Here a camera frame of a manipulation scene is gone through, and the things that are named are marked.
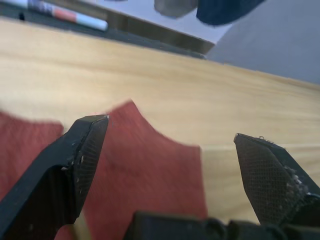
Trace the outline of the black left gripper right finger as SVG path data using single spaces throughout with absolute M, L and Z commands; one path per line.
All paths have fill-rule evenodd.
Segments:
M 234 137 L 243 187 L 261 224 L 319 225 L 320 188 L 281 146 Z

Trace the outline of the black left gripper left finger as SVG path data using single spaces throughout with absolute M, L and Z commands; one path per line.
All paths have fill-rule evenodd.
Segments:
M 46 147 L 0 202 L 3 240 L 53 240 L 79 217 L 109 123 L 106 114 L 77 119 Z

